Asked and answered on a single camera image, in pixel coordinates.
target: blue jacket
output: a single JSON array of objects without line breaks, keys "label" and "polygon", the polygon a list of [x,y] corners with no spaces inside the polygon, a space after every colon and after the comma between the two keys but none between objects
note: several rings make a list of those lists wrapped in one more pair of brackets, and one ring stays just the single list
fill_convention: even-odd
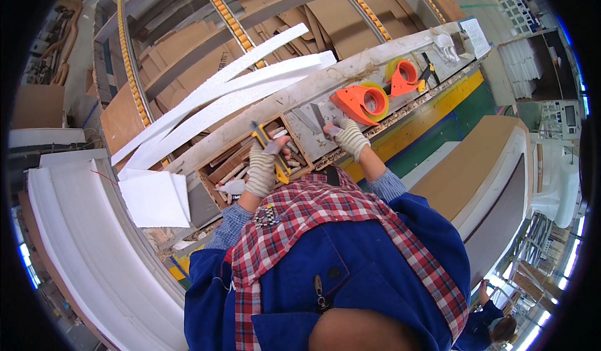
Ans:
[{"label": "blue jacket", "polygon": [[460,351],[484,351],[491,345],[488,327],[493,320],[505,317],[503,311],[489,300],[480,312],[470,313],[463,332],[453,349]]},{"label": "blue jacket", "polygon": [[[455,227],[425,198],[404,193],[394,174],[387,171],[384,176],[379,183],[369,183],[372,191],[398,213],[468,298],[470,263]],[[228,246],[223,240],[232,230],[239,233],[233,223],[251,215],[241,216],[240,210],[230,208],[232,213],[223,212],[224,223],[236,221],[223,225],[227,232],[215,232],[221,241],[207,245],[223,249],[200,250],[190,258],[192,287],[186,293],[184,332],[191,351],[235,349],[234,290],[229,289],[231,266],[223,262]],[[308,337],[319,319],[313,285],[318,274],[333,307],[370,309],[396,318],[412,327],[424,350],[451,347],[451,332],[432,297],[382,226],[368,220],[313,228],[260,278],[263,313],[252,316],[252,323],[262,350],[308,348]]]}]

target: yellow utility knife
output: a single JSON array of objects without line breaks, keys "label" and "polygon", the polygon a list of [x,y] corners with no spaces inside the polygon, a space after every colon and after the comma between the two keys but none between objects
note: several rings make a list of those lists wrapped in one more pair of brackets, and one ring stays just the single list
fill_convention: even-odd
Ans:
[{"label": "yellow utility knife", "polygon": [[[259,140],[259,144],[265,149],[265,146],[271,141],[271,138],[269,138],[269,135],[265,132],[265,129],[263,129],[263,125],[253,121],[251,122],[251,128],[251,136],[256,137]],[[288,184],[290,182],[290,171],[290,167],[288,166],[288,163],[286,163],[284,154],[279,152],[275,161],[275,177],[279,182]]]}]

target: zipper pull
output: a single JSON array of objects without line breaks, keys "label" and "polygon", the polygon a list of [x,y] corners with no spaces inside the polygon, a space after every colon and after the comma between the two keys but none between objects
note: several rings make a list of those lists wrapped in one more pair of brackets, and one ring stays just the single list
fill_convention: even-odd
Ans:
[{"label": "zipper pull", "polygon": [[317,304],[323,313],[329,308],[327,307],[326,298],[323,297],[323,284],[321,283],[321,277],[319,275],[313,277],[313,286],[315,287],[315,293],[317,294]]}]

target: hand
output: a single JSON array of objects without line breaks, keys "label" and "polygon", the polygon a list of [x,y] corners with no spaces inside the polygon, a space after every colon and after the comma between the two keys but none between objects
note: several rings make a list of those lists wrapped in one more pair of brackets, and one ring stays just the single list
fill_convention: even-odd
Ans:
[{"label": "hand", "polygon": [[265,198],[271,193],[276,182],[274,170],[276,156],[282,151],[286,160],[290,159],[290,149],[283,148],[288,141],[290,136],[281,136],[270,141],[265,149],[261,148],[258,141],[253,143],[249,154],[250,168],[246,191],[260,198]]},{"label": "hand", "polygon": [[365,138],[359,127],[357,127],[357,123],[351,119],[344,119],[340,123],[340,126],[330,122],[323,127],[323,131],[333,137],[336,144],[353,156],[353,159],[357,163],[359,162],[363,147],[365,145],[372,146],[370,140]]}]

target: glue bottle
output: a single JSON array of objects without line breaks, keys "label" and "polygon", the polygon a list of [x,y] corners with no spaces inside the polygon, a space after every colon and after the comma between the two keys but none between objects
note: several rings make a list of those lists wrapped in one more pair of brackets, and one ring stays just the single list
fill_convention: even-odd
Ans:
[{"label": "glue bottle", "polygon": [[235,196],[241,195],[242,192],[244,192],[245,187],[246,183],[244,182],[244,179],[236,179],[225,183],[223,186],[219,187],[218,190],[220,192],[225,192],[227,194]]}]

